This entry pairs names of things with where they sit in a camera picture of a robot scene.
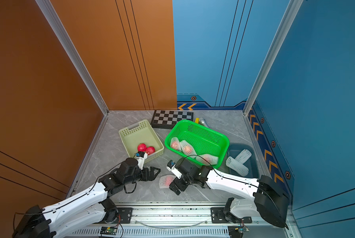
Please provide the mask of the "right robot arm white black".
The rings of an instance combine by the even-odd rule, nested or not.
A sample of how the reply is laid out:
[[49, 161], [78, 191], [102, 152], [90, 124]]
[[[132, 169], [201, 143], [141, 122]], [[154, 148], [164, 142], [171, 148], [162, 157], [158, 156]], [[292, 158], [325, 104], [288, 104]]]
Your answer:
[[176, 195], [194, 185], [237, 196], [229, 198], [223, 208], [227, 222], [242, 223], [244, 218], [259, 216], [273, 226], [288, 228], [289, 196], [269, 176], [238, 177], [213, 168], [209, 162], [199, 166], [186, 158], [178, 162], [170, 160], [167, 169], [175, 175], [169, 188]]

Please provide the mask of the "white foam net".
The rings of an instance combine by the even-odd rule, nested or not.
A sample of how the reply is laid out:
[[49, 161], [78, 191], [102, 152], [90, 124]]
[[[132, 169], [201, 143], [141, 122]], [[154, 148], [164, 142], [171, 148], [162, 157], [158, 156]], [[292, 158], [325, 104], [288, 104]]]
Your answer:
[[236, 161], [241, 164], [244, 164], [251, 156], [252, 153], [249, 150], [244, 149], [236, 156]]
[[245, 177], [249, 173], [249, 169], [242, 163], [238, 162], [233, 157], [228, 157], [226, 160], [226, 166], [236, 173], [238, 173], [241, 177]]

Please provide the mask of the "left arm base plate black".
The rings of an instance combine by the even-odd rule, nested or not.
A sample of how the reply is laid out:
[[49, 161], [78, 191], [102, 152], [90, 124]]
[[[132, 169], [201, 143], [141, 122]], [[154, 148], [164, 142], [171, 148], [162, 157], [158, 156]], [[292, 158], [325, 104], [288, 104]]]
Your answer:
[[117, 224], [130, 224], [133, 214], [133, 208], [128, 206], [118, 206], [116, 210], [108, 212], [103, 220], [96, 224], [103, 225], [117, 225]]

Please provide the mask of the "bare red apple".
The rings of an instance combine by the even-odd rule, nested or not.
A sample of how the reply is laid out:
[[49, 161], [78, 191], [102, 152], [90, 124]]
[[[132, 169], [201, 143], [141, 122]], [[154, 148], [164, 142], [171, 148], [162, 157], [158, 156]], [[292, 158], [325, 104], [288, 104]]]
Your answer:
[[144, 143], [141, 143], [141, 144], [139, 144], [139, 145], [137, 146], [137, 151], [138, 151], [138, 152], [145, 152], [146, 149], [147, 149], [147, 145], [144, 144]]
[[148, 154], [148, 155], [151, 155], [153, 153], [155, 153], [155, 148], [153, 146], [150, 146], [150, 147], [147, 147], [145, 152]]

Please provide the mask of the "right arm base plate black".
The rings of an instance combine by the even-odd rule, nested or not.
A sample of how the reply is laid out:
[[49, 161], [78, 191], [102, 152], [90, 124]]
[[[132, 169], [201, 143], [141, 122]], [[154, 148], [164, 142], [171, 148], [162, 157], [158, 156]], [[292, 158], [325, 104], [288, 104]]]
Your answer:
[[213, 224], [221, 224], [221, 223], [234, 223], [234, 224], [251, 224], [251, 217], [243, 217], [238, 218], [231, 213], [231, 204], [235, 201], [235, 198], [231, 197], [227, 200], [226, 205], [224, 207], [212, 207], [211, 211], [211, 219]]

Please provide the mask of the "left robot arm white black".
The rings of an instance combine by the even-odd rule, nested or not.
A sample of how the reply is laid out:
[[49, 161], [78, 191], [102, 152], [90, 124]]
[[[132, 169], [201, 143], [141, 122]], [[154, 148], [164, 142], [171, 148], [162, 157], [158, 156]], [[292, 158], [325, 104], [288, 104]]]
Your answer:
[[119, 224], [121, 215], [111, 197], [126, 185], [139, 181], [154, 181], [160, 168], [144, 167], [142, 158], [127, 158], [99, 176], [82, 192], [56, 204], [31, 207], [13, 227], [14, 238], [64, 238], [93, 223]]

